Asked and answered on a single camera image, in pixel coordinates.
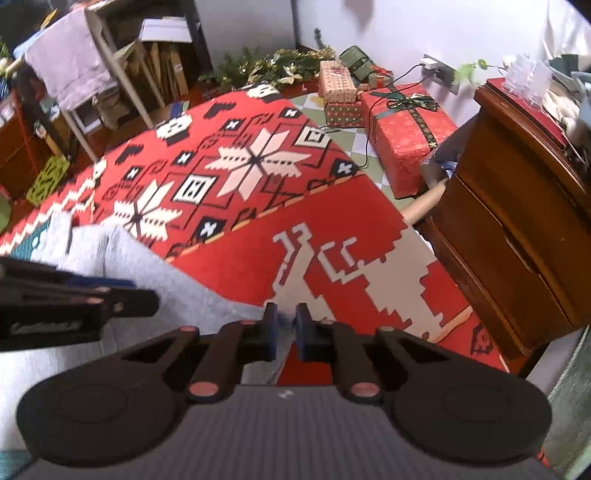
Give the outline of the small patterned gift box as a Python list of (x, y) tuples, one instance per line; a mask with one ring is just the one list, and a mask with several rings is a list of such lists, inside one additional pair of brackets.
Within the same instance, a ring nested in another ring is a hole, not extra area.
[(356, 85), (349, 69), (335, 60), (320, 62), (320, 94), (327, 103), (356, 103)]

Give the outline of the green garland with ornaments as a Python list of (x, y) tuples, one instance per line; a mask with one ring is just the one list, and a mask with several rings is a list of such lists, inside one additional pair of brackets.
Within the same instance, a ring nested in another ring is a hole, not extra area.
[(335, 60), (335, 50), (325, 46), (321, 50), (280, 48), (260, 55), (259, 50), (245, 47), (238, 55), (225, 53), (221, 63), (211, 72), (199, 76), (200, 82), (214, 84), (221, 92), (238, 90), (249, 85), (268, 83), (277, 89), (315, 80), (321, 62)]

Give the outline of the green cutting mat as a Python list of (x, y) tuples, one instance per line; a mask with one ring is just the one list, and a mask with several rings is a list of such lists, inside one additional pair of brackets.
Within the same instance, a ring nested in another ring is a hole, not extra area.
[(32, 233), (27, 234), (23, 241), (12, 249), (9, 257), (30, 261), (33, 254), (44, 245), (44, 237), (49, 225), (49, 220), (39, 224)]

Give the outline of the pink towel on chair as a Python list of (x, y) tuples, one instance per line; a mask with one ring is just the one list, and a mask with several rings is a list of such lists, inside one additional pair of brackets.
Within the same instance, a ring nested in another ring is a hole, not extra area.
[(115, 86), (82, 8), (44, 29), (26, 49), (24, 59), (49, 96), (66, 111)]

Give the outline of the brown wooden cabinet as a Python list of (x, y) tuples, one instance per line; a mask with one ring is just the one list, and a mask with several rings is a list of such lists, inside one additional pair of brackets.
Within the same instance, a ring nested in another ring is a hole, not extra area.
[(476, 90), (465, 149), (420, 231), (515, 359), (590, 323), (590, 182), (550, 119), (502, 82)]

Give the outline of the white wooden chair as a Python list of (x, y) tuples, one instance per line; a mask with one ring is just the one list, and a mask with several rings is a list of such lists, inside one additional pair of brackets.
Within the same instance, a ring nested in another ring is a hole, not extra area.
[[(142, 100), (140, 99), (139, 94), (137, 93), (135, 87), (132, 85), (131, 80), (129, 79), (124, 70), (124, 65), (126, 62), (130, 60), (138, 61), (140, 69), (143, 72), (158, 105), (164, 105), (163, 98), (159, 93), (155, 81), (147, 67), (145, 61), (147, 52), (145, 51), (144, 47), (141, 45), (139, 41), (135, 40), (123, 48), (120, 48), (118, 50), (114, 49), (110, 41), (110, 32), (106, 26), (105, 21), (91, 9), (88, 9), (84, 6), (78, 6), (78, 8), (82, 8), (85, 10), (88, 24), (91, 29), (95, 44), (100, 54), (102, 55), (103, 60), (107, 65), (107, 68), (111, 72), (113, 79), (115, 80), (115, 85), (119, 85), (122, 88), (122, 90), (125, 92), (125, 94), (129, 98), (137, 112), (140, 114), (140, 117), (144, 121), (145, 125), (148, 128), (152, 129), (154, 127), (154, 122), (149, 116), (148, 111), (146, 110)], [(90, 160), (92, 162), (97, 162), (97, 155), (94, 153), (94, 151), (88, 144), (85, 135), (82, 133), (81, 129), (72, 117), (72, 112), (74, 110), (66, 111), (60, 108), (60, 111), (63, 114), (66, 123), (71, 128), (72, 132), (74, 133), (74, 136), (79, 141), (80, 145), (82, 146), (83, 150), (88, 155)]]

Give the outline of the grey knit garment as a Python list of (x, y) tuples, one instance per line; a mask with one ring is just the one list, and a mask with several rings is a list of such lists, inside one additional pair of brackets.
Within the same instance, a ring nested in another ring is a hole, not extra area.
[(1, 260), (1, 448), (21, 450), (17, 405), (37, 382), (181, 326), (214, 334), (263, 307), (228, 300), (121, 227), (50, 220), (33, 257)]

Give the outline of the large red gift box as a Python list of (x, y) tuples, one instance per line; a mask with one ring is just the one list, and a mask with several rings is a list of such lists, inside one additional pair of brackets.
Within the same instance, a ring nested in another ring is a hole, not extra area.
[(457, 125), (420, 84), (367, 91), (361, 111), (394, 198), (419, 194), (424, 187), (420, 165)]

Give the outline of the lime green folding crate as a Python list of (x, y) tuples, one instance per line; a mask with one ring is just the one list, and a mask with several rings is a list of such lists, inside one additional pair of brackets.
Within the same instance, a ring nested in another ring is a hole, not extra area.
[(70, 162), (65, 156), (50, 157), (27, 191), (26, 200), (39, 207), (55, 191), (69, 167)]

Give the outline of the red patterned blanket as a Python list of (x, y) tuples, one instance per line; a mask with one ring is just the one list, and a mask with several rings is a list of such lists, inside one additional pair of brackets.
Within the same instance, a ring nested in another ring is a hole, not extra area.
[(223, 95), (130, 139), (1, 239), (9, 255), (59, 212), (121, 227), (222, 297), (304, 303), (363, 333), (391, 325), (503, 369), (419, 233), (356, 162), (269, 87)]

